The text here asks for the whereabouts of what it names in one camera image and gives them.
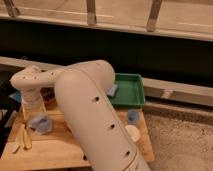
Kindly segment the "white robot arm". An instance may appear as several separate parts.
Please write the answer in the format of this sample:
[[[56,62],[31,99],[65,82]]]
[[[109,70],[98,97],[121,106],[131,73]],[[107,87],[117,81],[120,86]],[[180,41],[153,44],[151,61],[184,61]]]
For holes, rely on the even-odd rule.
[[[151,171],[107,97],[115,71],[92,60],[41,71],[29,66],[11,78],[28,108],[42,103],[40,89],[52,87],[59,109],[94,171]]]

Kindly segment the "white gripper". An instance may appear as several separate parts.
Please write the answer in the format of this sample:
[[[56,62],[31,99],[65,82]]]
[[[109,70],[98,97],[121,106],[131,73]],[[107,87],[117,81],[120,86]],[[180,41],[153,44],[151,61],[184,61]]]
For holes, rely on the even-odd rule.
[[[21,92],[22,98],[22,114],[23,119],[27,121],[29,119],[28,111],[40,110],[42,113],[47,113],[43,98],[39,89],[31,89]]]

